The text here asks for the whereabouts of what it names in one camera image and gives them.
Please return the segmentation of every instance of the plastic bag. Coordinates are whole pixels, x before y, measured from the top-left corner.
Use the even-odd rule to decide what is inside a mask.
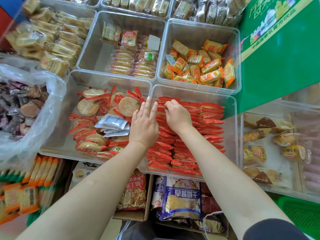
[[[4,133],[0,135],[0,168],[17,164],[29,165],[55,127],[66,94],[66,83],[57,75],[47,71],[27,72],[7,64],[0,64],[0,80],[47,87],[48,99],[29,132],[19,141],[9,140],[8,135]]]

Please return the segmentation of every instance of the person's left hand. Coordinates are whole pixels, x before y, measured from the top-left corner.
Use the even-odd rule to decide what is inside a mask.
[[[152,147],[159,137],[159,125],[156,120],[158,103],[151,107],[151,98],[141,104],[140,110],[133,113],[129,141],[140,141],[147,149]]]

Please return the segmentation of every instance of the black sleeve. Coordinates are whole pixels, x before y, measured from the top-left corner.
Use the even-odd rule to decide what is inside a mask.
[[[243,240],[309,240],[301,230],[281,219],[266,219],[251,226]]]

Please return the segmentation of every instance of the green sign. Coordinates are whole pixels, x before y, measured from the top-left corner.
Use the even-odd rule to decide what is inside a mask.
[[[320,82],[319,0],[251,0],[241,33],[238,113]]]

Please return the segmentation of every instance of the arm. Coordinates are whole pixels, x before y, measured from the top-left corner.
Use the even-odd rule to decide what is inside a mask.
[[[238,239],[264,219],[278,218],[291,223],[250,177],[192,127],[190,114],[176,100],[166,102],[165,112],[168,125],[195,157],[203,178]]]
[[[100,239],[142,157],[159,136],[151,99],[132,117],[129,144],[77,184],[17,239]]]

